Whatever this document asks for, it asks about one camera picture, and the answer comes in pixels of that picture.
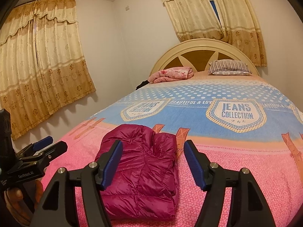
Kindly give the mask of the person's left hand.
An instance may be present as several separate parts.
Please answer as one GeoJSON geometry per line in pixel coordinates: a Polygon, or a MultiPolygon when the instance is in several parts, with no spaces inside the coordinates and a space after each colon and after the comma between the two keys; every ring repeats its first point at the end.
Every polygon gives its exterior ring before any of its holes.
{"type": "MultiPolygon", "coordinates": [[[[43,193],[44,189],[41,180],[37,179],[33,189],[34,208],[37,208],[43,193]]],[[[32,214],[29,213],[27,205],[24,204],[22,191],[18,188],[8,189],[5,191],[4,197],[6,206],[14,219],[21,226],[30,226],[32,214]]]]}

